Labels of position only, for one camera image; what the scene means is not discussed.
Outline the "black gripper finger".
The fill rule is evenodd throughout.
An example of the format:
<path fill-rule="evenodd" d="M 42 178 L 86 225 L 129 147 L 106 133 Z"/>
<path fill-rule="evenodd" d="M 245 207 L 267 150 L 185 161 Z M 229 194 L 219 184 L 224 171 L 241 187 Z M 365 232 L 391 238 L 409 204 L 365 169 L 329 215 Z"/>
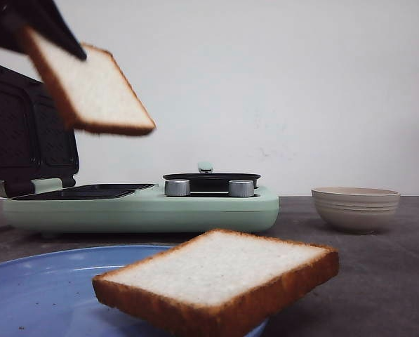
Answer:
<path fill-rule="evenodd" d="M 31 27 L 76 58 L 87 59 L 86 52 L 67 26 L 54 1 L 7 1 L 5 27 L 16 33 L 24 26 Z"/>

